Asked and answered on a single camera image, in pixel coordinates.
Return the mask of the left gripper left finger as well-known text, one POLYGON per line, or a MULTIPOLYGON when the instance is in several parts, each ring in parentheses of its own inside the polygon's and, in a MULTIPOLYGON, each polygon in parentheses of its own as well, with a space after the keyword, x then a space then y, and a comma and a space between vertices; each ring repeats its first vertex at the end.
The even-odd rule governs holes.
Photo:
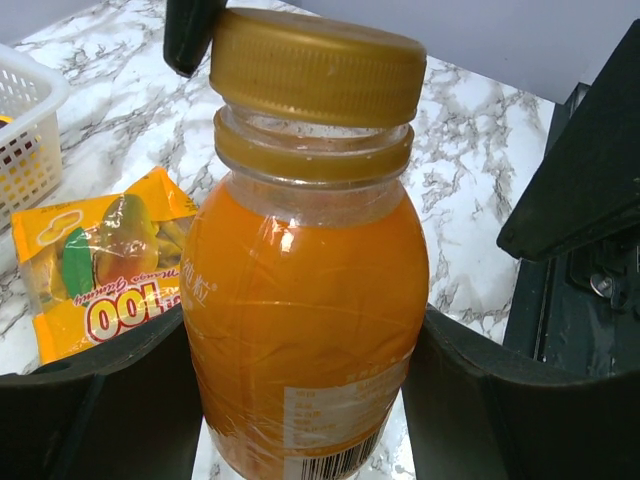
POLYGON ((181 307, 1 378, 4 479, 189 479, 202 407, 181 307))

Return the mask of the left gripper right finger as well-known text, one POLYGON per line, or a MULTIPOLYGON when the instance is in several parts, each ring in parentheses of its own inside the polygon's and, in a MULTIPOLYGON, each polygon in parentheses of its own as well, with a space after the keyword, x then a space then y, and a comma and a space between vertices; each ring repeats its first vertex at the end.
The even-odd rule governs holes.
POLYGON ((639 374, 581 377, 427 308, 402 388, 419 479, 636 479, 639 374))

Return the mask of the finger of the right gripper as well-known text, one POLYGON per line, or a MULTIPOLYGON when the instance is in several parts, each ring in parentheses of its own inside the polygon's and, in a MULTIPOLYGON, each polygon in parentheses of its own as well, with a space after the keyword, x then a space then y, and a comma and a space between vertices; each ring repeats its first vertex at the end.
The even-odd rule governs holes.
POLYGON ((167 0, 163 41, 165 63, 191 78, 211 43, 212 29, 227 0, 167 0))
POLYGON ((639 223, 639 24, 633 22, 500 231, 544 261, 639 223))

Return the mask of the brown bottle cap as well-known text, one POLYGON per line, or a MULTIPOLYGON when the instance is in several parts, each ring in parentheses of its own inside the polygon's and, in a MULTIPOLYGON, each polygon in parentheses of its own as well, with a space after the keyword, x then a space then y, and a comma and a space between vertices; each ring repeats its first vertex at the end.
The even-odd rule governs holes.
POLYGON ((426 50, 318 16, 230 8, 213 29, 211 87, 228 103, 324 125, 390 128, 416 115, 426 50))

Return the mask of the orange juice bottle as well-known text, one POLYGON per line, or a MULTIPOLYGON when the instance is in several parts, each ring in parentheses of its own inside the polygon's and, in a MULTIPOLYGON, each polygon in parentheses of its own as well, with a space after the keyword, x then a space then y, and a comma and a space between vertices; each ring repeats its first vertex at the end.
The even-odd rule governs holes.
POLYGON ((239 106, 228 166, 186 237, 180 292, 206 422, 247 479, 343 479, 376 446, 427 303, 428 255, 400 177, 413 131, 239 106))

